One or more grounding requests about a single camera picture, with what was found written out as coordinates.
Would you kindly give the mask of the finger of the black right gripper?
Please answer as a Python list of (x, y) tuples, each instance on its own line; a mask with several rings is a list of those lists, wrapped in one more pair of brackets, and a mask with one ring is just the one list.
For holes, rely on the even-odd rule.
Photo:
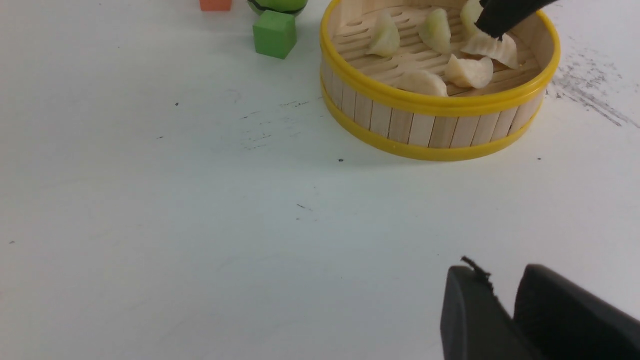
[(555, 0), (481, 0), (482, 12), (475, 25), (484, 34), (502, 41), (503, 36), (529, 16)]

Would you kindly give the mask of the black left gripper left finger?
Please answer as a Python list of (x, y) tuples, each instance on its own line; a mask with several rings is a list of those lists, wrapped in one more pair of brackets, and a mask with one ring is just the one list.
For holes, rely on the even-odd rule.
[(491, 274), (467, 256), (451, 266), (439, 322), (446, 360), (542, 360), (494, 293)]

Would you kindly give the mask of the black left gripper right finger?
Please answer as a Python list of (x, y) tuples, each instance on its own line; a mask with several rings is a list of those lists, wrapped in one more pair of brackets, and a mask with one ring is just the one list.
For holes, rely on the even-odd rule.
[(637, 360), (640, 323), (541, 264), (526, 266), (514, 322), (547, 360)]

